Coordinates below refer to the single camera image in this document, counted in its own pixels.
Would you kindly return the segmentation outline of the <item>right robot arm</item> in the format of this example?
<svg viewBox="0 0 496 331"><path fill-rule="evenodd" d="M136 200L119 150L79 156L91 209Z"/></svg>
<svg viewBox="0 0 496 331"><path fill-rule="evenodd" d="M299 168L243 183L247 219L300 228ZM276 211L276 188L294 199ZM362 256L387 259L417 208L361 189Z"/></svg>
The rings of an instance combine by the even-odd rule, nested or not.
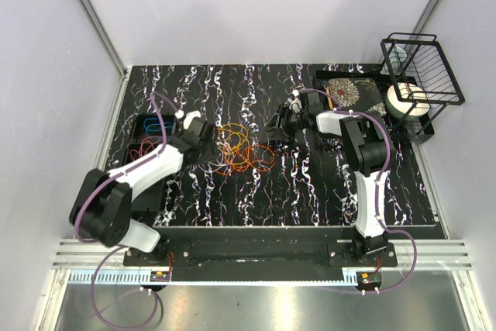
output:
<svg viewBox="0 0 496 331"><path fill-rule="evenodd" d="M384 186L394 147L381 114L345 110L341 101L323 89L294 90L263 128L270 141L294 140L309 129L342 140L346 163L355 174L357 219L353 227L352 257L369 266L387 250L384 223Z"/></svg>

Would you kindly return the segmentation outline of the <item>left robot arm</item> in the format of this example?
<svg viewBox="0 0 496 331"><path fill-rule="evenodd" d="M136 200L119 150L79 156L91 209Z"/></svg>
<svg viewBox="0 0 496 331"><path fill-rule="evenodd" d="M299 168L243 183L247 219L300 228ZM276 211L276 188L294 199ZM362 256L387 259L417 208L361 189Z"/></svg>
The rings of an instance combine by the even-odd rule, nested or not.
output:
<svg viewBox="0 0 496 331"><path fill-rule="evenodd" d="M76 239L140 250L152 266L167 258L167 247L151 226L132 218L134 200L158 181L215 155L216 127L201 117L187 119L183 129L160 147L124 167L89 171L69 215Z"/></svg>

